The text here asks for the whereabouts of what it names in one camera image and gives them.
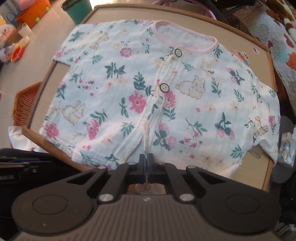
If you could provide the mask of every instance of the pink collar trim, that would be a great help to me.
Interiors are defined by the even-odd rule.
[[[208,40],[211,40],[213,41],[214,43],[209,47],[209,48],[206,48],[206,49],[192,49],[192,48],[188,48],[186,47],[185,45],[177,45],[177,44],[174,44],[173,42],[170,42],[168,41],[166,38],[164,38],[157,30],[157,27],[158,25],[161,24],[161,25],[169,25],[169,26],[172,26],[174,28],[178,28],[180,30],[183,30],[183,31],[186,31],[186,32],[189,32],[189,33],[192,33],[194,35],[197,35],[197,36],[200,36],[202,38],[205,38],[205,39],[208,39]],[[190,52],[190,53],[208,53],[208,52],[211,52],[213,51],[217,46],[218,46],[218,40],[212,36],[207,36],[207,35],[204,35],[204,34],[200,34],[200,33],[197,33],[197,32],[194,32],[190,29],[187,29],[187,28],[184,28],[184,27],[181,27],[177,24],[174,24],[172,22],[169,22],[169,21],[166,21],[166,20],[159,20],[159,21],[155,21],[152,25],[151,25],[151,29],[153,31],[153,35],[159,40],[161,41],[162,43],[168,45],[168,46],[173,46],[173,47],[176,47],[176,46],[180,46],[181,48],[183,48],[185,51],[187,52]]]

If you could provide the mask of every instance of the white floor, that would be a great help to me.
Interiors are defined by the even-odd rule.
[[[50,11],[32,28],[30,43],[23,57],[16,63],[5,64],[0,72],[0,148],[10,147],[8,126],[12,126],[12,110],[17,92],[42,81],[55,51],[75,27],[69,15],[61,9],[65,0],[56,0]],[[196,4],[178,0],[171,7],[200,12]],[[139,3],[151,5],[154,0],[90,0],[92,7],[106,3]]]

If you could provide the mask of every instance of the teal bin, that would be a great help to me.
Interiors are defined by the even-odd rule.
[[[89,0],[66,0],[61,8],[67,12],[75,24],[80,22],[92,11]]]

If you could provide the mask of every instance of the floral shirt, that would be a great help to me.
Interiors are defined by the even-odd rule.
[[[257,144],[277,160],[276,93],[214,37],[164,20],[83,24],[54,60],[71,68],[40,134],[75,162],[153,153],[226,175]]]

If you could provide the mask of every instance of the sticker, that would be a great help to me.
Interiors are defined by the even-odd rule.
[[[241,60],[246,64],[249,65],[249,61],[248,61],[248,55],[244,52],[240,52],[240,51],[236,51],[235,53],[241,58]]]
[[[259,54],[259,50],[258,49],[253,48],[253,50],[254,50],[255,53]]]

